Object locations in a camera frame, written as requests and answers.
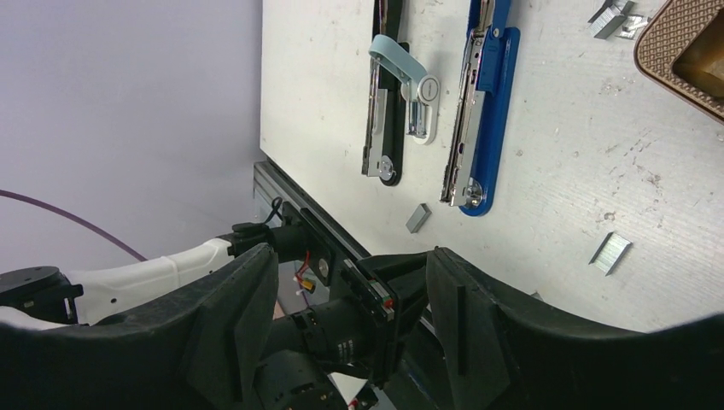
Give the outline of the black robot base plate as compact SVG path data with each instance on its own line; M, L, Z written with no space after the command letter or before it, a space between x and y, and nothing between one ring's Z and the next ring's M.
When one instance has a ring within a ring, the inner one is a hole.
M266 237L282 261L302 261L320 296L297 315L305 346L365 380L356 408L382 391L397 409L451 409L452 391L427 299L427 256L370 255L272 161L254 164L254 192L280 208Z

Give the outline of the black stapler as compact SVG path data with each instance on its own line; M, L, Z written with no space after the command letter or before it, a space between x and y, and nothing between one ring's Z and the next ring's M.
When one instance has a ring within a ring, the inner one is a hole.
M374 1L372 38L383 34L398 40L405 2ZM371 57L361 174L388 187L402 176L405 113L399 80Z

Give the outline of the brown wooden tray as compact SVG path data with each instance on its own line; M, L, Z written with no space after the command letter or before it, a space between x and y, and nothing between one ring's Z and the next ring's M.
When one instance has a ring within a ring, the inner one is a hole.
M723 122L723 2L666 1L634 46L635 66Z

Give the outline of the grey staple strip cluster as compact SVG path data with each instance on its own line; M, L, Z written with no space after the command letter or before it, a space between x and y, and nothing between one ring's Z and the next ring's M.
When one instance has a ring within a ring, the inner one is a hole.
M587 21L593 38L606 40L611 37L634 40L651 22L651 17L637 14L635 1L604 1Z

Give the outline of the small grey staple strip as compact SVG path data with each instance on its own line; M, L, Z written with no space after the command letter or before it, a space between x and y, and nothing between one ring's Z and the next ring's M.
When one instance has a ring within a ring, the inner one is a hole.
M588 264L598 268L605 276L610 276L632 246L632 241L615 231L611 231L596 248Z

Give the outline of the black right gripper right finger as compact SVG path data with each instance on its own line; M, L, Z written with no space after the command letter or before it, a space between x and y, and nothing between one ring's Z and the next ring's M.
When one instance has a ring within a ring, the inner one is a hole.
M457 409L720 409L723 317L650 333L585 319L447 248L426 284Z

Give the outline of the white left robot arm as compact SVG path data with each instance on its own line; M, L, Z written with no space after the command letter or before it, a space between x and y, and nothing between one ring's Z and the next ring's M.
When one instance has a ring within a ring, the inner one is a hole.
M218 271L259 243L268 243L280 262L305 258L307 235L298 225L235 225L222 235L183 252L95 271L61 272L36 266L1 276L1 322L46 331L94 325Z

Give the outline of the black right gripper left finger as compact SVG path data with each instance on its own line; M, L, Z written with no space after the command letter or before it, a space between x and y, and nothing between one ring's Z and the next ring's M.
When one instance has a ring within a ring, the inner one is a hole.
M248 408L278 259L258 245L217 272L93 326L1 328L4 409Z

